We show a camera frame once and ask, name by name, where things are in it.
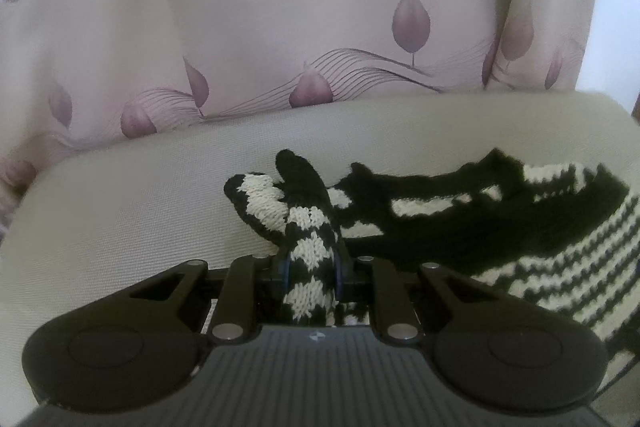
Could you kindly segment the grey woven bed mat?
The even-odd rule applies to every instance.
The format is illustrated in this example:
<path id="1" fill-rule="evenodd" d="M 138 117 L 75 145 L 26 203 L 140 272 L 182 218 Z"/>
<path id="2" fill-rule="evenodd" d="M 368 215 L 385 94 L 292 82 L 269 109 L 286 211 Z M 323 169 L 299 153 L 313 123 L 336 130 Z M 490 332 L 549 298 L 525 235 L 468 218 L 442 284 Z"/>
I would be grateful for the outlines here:
<path id="1" fill-rule="evenodd" d="M 353 162 L 388 174 L 449 172 L 493 148 L 530 165 L 605 165 L 639 182 L 639 128 L 612 98 L 580 92 L 368 98 L 200 124 L 66 159 L 41 173 L 1 244 L 1 421 L 36 406 L 22 369 L 52 317 L 189 259 L 222 267 L 265 243 L 224 182 L 273 172 L 279 150 L 326 182 Z"/>

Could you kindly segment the black white striped knit sweater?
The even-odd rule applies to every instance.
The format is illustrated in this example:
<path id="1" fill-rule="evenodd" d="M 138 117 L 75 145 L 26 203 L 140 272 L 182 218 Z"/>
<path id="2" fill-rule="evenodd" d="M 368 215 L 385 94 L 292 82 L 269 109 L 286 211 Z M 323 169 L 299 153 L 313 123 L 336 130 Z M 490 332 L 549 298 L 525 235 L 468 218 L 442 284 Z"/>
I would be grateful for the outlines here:
<path id="1" fill-rule="evenodd" d="M 639 197 L 604 167 L 529 166 L 491 150 L 438 176 L 354 164 L 326 185 L 281 150 L 277 174 L 224 184 L 239 217 L 290 262 L 282 298 L 296 325 L 363 325 L 337 297 L 341 255 L 410 272 L 435 262 L 588 326 L 608 350 L 607 381 L 639 362 Z"/>

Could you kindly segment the pink leaf-print curtain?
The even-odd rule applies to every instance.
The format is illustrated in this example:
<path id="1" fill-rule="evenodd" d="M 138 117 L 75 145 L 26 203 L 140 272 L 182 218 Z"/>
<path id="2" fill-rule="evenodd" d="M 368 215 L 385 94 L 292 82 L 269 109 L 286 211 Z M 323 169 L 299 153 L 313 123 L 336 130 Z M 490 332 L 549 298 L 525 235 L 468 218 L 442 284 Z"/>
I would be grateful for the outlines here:
<path id="1" fill-rule="evenodd" d="M 594 0 L 1 0 L 1 222 L 86 150 L 384 94 L 572 89 Z"/>

